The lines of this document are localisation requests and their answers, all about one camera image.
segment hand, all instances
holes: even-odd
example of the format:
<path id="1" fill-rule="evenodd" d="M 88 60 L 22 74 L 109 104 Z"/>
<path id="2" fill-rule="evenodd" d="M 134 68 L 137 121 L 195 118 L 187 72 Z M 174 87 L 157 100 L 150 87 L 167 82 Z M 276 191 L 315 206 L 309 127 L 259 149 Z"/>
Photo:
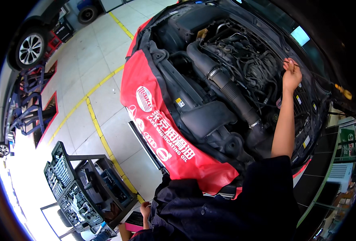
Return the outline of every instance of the hand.
<path id="1" fill-rule="evenodd" d="M 150 208 L 151 203 L 150 202 L 144 202 L 141 204 L 141 213 L 143 215 L 143 218 L 148 218 L 151 212 Z"/>
<path id="2" fill-rule="evenodd" d="M 298 65 L 291 58 L 285 58 L 283 62 L 283 68 L 286 70 L 286 72 L 282 77 L 282 92 L 290 93 L 292 95 L 302 80 L 300 67 L 295 66 L 295 64 Z"/>

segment yellow floor line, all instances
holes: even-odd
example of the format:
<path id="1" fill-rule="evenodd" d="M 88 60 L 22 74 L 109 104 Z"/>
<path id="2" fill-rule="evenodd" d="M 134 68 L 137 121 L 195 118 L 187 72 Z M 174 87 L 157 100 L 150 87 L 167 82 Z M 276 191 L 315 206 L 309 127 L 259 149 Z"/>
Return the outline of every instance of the yellow floor line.
<path id="1" fill-rule="evenodd" d="M 135 189 L 135 187 L 132 185 L 132 183 L 130 182 L 130 180 L 128 179 L 128 177 L 124 174 L 123 169 L 120 167 L 118 161 L 116 160 L 116 158 L 113 155 L 113 152 L 111 150 L 111 148 L 108 146 L 107 140 L 103 135 L 102 129 L 99 126 L 98 120 L 96 119 L 95 113 L 94 113 L 94 109 L 92 108 L 91 105 L 91 101 L 90 99 L 87 97 L 86 100 L 87 106 L 88 106 L 88 110 L 90 112 L 91 118 L 92 118 L 92 122 L 94 123 L 96 132 L 98 133 L 100 140 L 102 141 L 102 144 L 104 146 L 104 149 L 106 150 L 106 152 L 109 155 L 109 158 L 111 159 L 111 161 L 113 162 L 116 170 L 118 171 L 119 175 L 122 177 L 122 180 L 124 181 L 124 183 L 128 186 L 128 188 L 135 194 L 137 194 L 137 198 L 139 200 L 140 203 L 144 202 L 144 199 L 141 197 L 141 195 L 138 193 L 138 191 Z"/>
<path id="2" fill-rule="evenodd" d="M 71 117 L 71 115 L 75 112 L 75 110 L 84 102 L 87 100 L 88 97 L 91 96 L 92 93 L 94 93 L 100 86 L 102 86 L 107 80 L 109 80 L 111 77 L 113 77 L 114 75 L 116 75 L 119 71 L 121 71 L 124 68 L 124 65 L 120 66 L 119 68 L 117 68 L 114 72 L 112 72 L 111 74 L 109 74 L 106 78 L 104 78 L 101 82 L 99 82 L 97 85 L 94 86 L 94 88 L 92 88 L 90 90 L 89 93 L 87 93 L 83 99 L 81 99 L 74 108 L 72 108 L 72 110 L 65 116 L 64 120 L 60 123 L 60 125 L 58 126 L 58 128 L 55 130 L 55 132 L 53 133 L 53 135 L 51 136 L 50 140 L 47 143 L 47 146 L 49 146 L 51 144 L 51 142 L 54 140 L 55 136 L 58 134 L 60 128 L 65 124 L 65 122 L 68 120 L 68 118 Z"/>
<path id="3" fill-rule="evenodd" d="M 132 33 L 130 33 L 130 31 L 128 31 L 128 29 L 119 21 L 119 19 L 117 19 L 112 12 L 109 13 L 111 15 L 111 17 L 113 17 L 113 19 L 115 20 L 115 22 L 119 25 L 119 27 L 121 27 L 121 29 L 130 37 L 131 40 L 134 39 L 134 36 L 132 35 Z"/>

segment engine bay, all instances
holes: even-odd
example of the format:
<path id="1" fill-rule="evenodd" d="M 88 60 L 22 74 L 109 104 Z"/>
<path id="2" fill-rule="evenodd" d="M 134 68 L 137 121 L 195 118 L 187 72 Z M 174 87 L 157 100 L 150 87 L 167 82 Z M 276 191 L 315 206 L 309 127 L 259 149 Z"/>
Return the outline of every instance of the engine bay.
<path id="1" fill-rule="evenodd" d="M 270 157 L 285 70 L 267 41 L 221 8 L 191 4 L 152 27 L 150 52 L 178 113 L 172 116 L 192 144 L 241 173 Z M 317 112 L 302 84 L 294 94 L 293 161 Z"/>

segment windshield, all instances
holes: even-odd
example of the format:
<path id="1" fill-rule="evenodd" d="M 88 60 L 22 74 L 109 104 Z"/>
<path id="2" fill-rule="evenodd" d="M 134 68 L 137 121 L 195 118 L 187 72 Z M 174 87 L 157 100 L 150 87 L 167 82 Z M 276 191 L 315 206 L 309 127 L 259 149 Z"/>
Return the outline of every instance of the windshield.
<path id="1" fill-rule="evenodd" d="M 253 8 L 260 16 L 265 17 L 272 23 L 276 24 L 283 31 L 288 33 L 305 51 L 309 59 L 313 63 L 314 69 L 317 74 L 329 78 L 326 73 L 323 56 L 316 46 L 316 44 L 309 38 L 308 34 L 302 29 L 302 27 L 295 22 L 289 15 L 279 9 L 276 5 L 268 0 L 233 0 L 237 3 Z"/>

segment socket set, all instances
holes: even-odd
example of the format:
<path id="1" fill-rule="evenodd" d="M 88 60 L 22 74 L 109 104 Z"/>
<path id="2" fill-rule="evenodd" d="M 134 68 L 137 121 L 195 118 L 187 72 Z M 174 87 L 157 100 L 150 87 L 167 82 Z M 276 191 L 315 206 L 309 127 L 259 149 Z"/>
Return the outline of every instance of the socket set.
<path id="1" fill-rule="evenodd" d="M 94 227 L 103 222 L 103 218 L 97 212 L 97 208 L 90 204 L 86 198 L 84 189 L 81 189 L 79 185 L 82 186 L 78 181 L 72 182 L 58 201 L 65 217 L 77 230 L 86 226 L 85 223 Z"/>
<path id="2" fill-rule="evenodd" d="M 58 142 L 52 151 L 52 161 L 47 162 L 44 168 L 48 185 L 56 200 L 59 200 L 64 189 L 74 180 L 74 174 L 70 170 L 70 162 L 63 143 Z"/>

